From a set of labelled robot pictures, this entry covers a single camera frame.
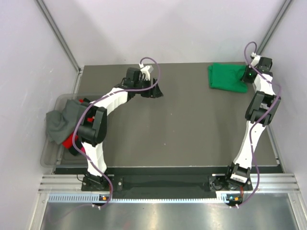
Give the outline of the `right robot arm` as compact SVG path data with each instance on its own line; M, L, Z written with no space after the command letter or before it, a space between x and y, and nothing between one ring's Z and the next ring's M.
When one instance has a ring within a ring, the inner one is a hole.
M272 59L256 53L251 55L251 63L246 66L241 80L254 85L256 91L246 110L246 131L239 152L229 166L224 184L234 190L249 182L253 154L266 126L268 126L277 111L281 97L272 86Z

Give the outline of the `green t shirt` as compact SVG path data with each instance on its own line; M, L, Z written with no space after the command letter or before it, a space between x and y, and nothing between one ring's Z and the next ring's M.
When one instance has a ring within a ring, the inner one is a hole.
M241 81L246 65L213 63L208 70L209 87L229 92L247 93L248 86Z

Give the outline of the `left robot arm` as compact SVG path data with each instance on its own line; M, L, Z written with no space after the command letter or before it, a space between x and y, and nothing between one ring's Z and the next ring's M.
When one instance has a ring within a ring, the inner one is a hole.
M139 68L128 68L126 76L106 94L105 99L97 103L93 101L81 103L79 115L92 105L77 130L78 139L85 154L90 158L87 160L88 169L83 178L82 191L104 191L110 187L108 177L103 175L107 170L103 151L103 141L107 134L107 117L136 94L144 98L163 96L157 79L150 76L152 71L151 65L140 64Z

